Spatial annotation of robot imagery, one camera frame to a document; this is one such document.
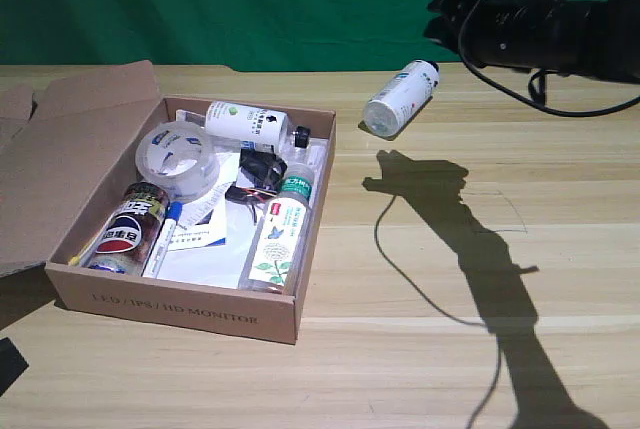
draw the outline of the clear plastic bottle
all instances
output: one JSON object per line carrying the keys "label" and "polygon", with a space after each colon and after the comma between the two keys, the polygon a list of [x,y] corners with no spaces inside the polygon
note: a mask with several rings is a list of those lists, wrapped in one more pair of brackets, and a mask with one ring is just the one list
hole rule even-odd
{"label": "clear plastic bottle", "polygon": [[311,214],[309,198],[315,179],[294,154],[278,195],[269,201],[258,223],[238,289],[293,294],[302,263],[302,249]]}
{"label": "clear plastic bottle", "polygon": [[435,62],[410,62],[367,102],[364,123],[377,136],[397,134],[431,97],[439,81]]}

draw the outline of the blue marker cap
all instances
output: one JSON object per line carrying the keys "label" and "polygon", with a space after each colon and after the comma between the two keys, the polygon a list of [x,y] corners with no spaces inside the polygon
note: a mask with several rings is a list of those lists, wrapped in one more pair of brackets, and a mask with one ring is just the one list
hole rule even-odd
{"label": "blue marker cap", "polygon": [[172,202],[167,211],[167,219],[177,221],[180,219],[180,214],[182,214],[182,203],[178,201]]}

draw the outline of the can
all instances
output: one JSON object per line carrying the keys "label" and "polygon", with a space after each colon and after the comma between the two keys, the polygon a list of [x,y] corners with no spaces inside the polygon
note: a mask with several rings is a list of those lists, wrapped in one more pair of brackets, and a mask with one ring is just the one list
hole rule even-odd
{"label": "can", "polygon": [[367,102],[364,123],[377,136],[397,134],[431,97],[439,81],[435,62],[410,62]]}
{"label": "can", "polygon": [[168,207],[169,195],[164,189],[148,182],[131,184],[87,267],[142,275]]}

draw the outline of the pepsi can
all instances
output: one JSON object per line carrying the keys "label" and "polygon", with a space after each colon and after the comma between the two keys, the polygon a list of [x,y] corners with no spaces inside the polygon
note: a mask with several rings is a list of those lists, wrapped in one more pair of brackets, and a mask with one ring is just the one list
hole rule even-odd
{"label": "pepsi can", "polygon": [[87,267],[142,275],[168,206],[169,195],[160,187],[148,182],[130,185]]}

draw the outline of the white plastic bottle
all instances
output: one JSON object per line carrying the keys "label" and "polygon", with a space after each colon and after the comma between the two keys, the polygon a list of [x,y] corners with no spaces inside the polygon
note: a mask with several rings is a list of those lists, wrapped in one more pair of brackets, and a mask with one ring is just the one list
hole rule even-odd
{"label": "white plastic bottle", "polygon": [[288,147],[306,147],[309,129],[293,124],[287,113],[214,101],[207,110],[205,131],[218,143],[236,141],[242,149],[281,155]]}
{"label": "white plastic bottle", "polygon": [[238,289],[293,294],[302,264],[314,179],[308,165],[288,165],[280,192],[269,201],[258,224]]}
{"label": "white plastic bottle", "polygon": [[364,123],[381,137],[390,137],[413,117],[440,82],[435,62],[412,61],[364,107]]}

